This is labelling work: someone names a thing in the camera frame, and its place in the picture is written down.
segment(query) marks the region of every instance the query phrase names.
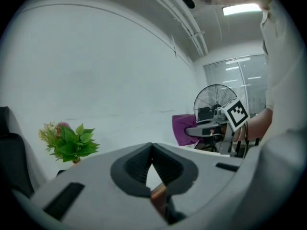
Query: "black chair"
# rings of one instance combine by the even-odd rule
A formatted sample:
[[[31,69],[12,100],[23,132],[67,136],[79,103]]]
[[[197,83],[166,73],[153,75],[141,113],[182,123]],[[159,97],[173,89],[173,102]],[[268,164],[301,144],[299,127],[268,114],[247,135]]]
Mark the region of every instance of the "black chair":
[[[0,166],[11,188],[30,197],[34,190],[28,173],[24,141],[20,135],[9,132],[8,114],[8,107],[0,107]]]

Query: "fluorescent light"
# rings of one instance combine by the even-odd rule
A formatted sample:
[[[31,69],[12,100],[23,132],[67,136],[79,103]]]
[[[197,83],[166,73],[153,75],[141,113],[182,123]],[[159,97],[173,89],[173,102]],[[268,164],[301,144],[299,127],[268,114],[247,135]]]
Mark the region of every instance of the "fluorescent light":
[[[224,81],[223,83],[225,83],[225,82],[235,82],[235,81],[238,81],[238,79],[236,79],[236,80]]]
[[[233,69],[238,69],[239,67],[231,67],[231,68],[226,68],[225,70],[226,71],[229,71],[229,70],[233,70]]]
[[[235,59],[235,60],[231,60],[231,61],[226,62],[226,65],[228,65],[228,64],[232,64],[232,63],[241,62],[241,61],[247,61],[247,60],[250,60],[250,57],[248,57],[248,58],[243,58],[243,59]]]
[[[253,77],[253,78],[248,78],[248,80],[250,80],[250,79],[260,79],[260,78],[262,78],[262,77]]]
[[[229,6],[223,8],[224,15],[230,15],[242,12],[254,12],[254,11],[261,11],[259,5],[255,3],[241,4],[241,5]]]

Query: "window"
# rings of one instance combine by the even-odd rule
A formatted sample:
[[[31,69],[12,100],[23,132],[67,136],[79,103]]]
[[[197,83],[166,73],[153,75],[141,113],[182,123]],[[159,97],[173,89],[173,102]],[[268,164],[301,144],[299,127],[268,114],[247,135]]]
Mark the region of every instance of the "window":
[[[267,65],[264,55],[230,59],[204,67],[207,82],[231,88],[251,116],[266,106]]]

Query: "green plant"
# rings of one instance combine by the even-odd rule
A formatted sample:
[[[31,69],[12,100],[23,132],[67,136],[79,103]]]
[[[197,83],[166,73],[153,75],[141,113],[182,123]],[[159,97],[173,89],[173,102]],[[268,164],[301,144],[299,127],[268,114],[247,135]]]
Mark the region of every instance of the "green plant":
[[[97,152],[99,144],[92,139],[93,131],[94,129],[83,128],[81,124],[74,132],[67,123],[60,122],[57,125],[45,125],[38,134],[41,140],[47,143],[47,150],[53,150],[51,155],[63,162],[78,162],[80,157]]]

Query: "black fan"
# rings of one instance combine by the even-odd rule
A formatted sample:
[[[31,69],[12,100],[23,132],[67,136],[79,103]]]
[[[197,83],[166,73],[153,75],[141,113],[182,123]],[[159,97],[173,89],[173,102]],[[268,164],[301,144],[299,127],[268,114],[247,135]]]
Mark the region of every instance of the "black fan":
[[[204,88],[194,102],[197,121],[213,118],[216,108],[236,98],[236,93],[225,85],[213,84]]]

